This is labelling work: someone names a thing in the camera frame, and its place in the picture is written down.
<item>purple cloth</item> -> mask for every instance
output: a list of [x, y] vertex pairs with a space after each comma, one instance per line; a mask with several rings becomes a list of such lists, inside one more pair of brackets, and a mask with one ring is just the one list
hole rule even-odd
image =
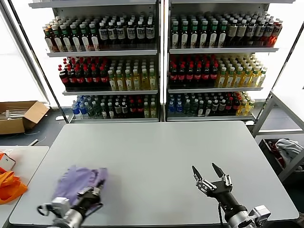
[[83, 167], [70, 167], [58, 181], [53, 199], [65, 197], [70, 200], [70, 204], [77, 202], [77, 193], [85, 187], [95, 187], [99, 181], [106, 180], [108, 175], [107, 168], [90, 170]]

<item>orange bag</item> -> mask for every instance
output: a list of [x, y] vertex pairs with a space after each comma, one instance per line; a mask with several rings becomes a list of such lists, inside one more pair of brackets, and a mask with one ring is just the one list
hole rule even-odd
[[14, 200], [27, 189], [27, 186], [20, 181], [20, 178], [14, 176], [14, 172], [9, 171], [0, 174], [0, 204]]

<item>metal shelf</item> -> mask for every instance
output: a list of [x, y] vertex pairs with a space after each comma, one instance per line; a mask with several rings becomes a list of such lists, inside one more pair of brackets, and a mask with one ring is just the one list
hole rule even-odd
[[157, 94], [158, 90], [132, 90], [132, 91], [81, 91], [67, 92], [63, 95], [132, 95], [132, 94]]
[[122, 6], [122, 5], [152, 5], [155, 0], [55, 0], [33, 2], [28, 5], [33, 9], [38, 8], [63, 8], [84, 6]]
[[205, 89], [168, 89], [169, 94], [183, 94], [183, 93], [215, 93], [215, 92], [238, 92], [238, 91], [260, 91], [262, 87], [239, 87], [239, 88], [205, 88]]
[[253, 52], [276, 52], [274, 47], [235, 47], [235, 48], [179, 48], [170, 49], [170, 54], [201, 54], [201, 53], [253, 53]]
[[158, 122], [158, 118], [134, 118], [134, 119], [74, 119], [71, 120], [72, 124], [96, 124], [96, 123], [146, 123]]
[[256, 121], [253, 115], [246, 116], [207, 116], [207, 117], [168, 117], [167, 121], [227, 121], [227, 120], [241, 120], [241, 121]]
[[86, 56], [147, 56], [156, 55], [157, 50], [118, 50], [118, 51], [75, 51], [75, 52], [51, 52], [49, 57], [86, 57]]
[[188, 3], [293, 3], [295, 0], [171, 0], [171, 4], [188, 4]]

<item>white table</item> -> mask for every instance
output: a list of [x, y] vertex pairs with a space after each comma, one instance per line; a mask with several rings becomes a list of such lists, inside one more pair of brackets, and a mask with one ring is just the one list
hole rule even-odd
[[[48, 146], [0, 146], [0, 151], [12, 149], [10, 157], [16, 161], [13, 171], [15, 175], [21, 178], [21, 181], [28, 185], [34, 173], [36, 172], [41, 161], [48, 152]], [[31, 191], [31, 188], [24, 193], [27, 195]], [[4, 226], [8, 220], [11, 212], [14, 210], [17, 199], [0, 205], [0, 228]]]
[[[252, 135], [274, 135], [274, 134], [300, 134], [304, 133], [304, 90], [281, 90], [270, 91], [271, 98], [267, 102], [261, 116], [252, 131]], [[286, 114], [300, 127], [300, 129], [261, 130], [271, 109], [277, 104]], [[278, 177], [283, 182], [295, 169], [304, 162], [304, 152], [299, 153], [284, 169]]]
[[232, 193], [248, 210], [264, 204], [270, 220], [299, 216], [243, 122], [81, 123], [63, 127], [9, 221], [50, 225], [53, 217], [36, 207], [77, 165], [109, 170], [104, 207], [85, 227], [219, 223], [218, 203], [197, 189], [191, 168], [217, 181], [212, 162], [231, 175]]

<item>clothes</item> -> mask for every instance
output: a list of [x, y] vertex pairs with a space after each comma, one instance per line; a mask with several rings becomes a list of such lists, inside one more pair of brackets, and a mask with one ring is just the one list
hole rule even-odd
[[9, 171], [0, 174], [0, 204], [11, 202], [21, 196], [27, 189], [20, 178], [14, 176], [14, 172]]
[[298, 141], [288, 139], [280, 139], [275, 145], [283, 157], [286, 166], [303, 150]]
[[70, 167], [59, 180], [53, 198], [65, 197], [70, 200], [70, 204], [77, 202], [77, 193], [85, 187], [95, 187], [99, 181], [106, 180], [108, 175], [106, 168], [90, 170], [83, 167]]

